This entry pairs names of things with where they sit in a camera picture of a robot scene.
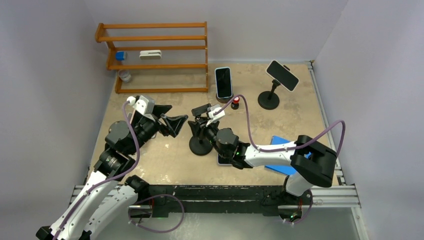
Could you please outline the lavender case smartphone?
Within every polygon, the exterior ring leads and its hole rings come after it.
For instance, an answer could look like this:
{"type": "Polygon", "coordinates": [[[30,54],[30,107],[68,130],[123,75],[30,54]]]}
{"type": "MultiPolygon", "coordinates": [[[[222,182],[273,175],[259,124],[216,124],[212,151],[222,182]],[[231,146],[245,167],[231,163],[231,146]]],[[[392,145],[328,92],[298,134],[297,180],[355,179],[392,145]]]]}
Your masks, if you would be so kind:
{"type": "Polygon", "coordinates": [[[226,158],[222,157],[220,155],[217,156],[217,164],[219,166],[231,166],[232,165],[232,158],[226,158]]]}

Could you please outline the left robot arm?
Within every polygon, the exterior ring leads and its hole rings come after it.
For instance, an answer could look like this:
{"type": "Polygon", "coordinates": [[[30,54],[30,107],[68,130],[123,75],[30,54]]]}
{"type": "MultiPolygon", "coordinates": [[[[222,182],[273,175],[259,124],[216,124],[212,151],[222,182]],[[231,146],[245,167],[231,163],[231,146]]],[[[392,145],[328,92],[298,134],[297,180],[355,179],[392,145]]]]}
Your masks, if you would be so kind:
{"type": "Polygon", "coordinates": [[[168,117],[171,105],[143,106],[124,120],[113,123],[105,138],[93,172],[83,189],[61,217],[36,233],[39,240],[95,240],[116,218],[132,204],[142,205],[155,196],[150,185],[133,175],[124,185],[119,182],[139,163],[140,149],[156,133],[175,138],[187,115],[168,117]]]}

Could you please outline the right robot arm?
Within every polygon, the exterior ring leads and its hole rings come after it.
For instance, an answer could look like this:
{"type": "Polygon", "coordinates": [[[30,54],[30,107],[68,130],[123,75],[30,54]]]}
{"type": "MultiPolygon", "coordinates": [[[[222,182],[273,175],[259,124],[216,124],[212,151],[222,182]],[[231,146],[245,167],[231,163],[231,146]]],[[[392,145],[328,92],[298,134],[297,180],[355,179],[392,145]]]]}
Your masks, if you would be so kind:
{"type": "Polygon", "coordinates": [[[307,135],[285,144],[253,146],[240,141],[231,128],[219,129],[219,123],[207,124],[205,117],[188,121],[192,137],[190,150],[198,156],[215,150],[218,159],[239,170],[260,166],[291,166],[295,173],[286,177],[280,196],[288,204],[294,203],[313,186],[330,188],[337,153],[307,135]]]}

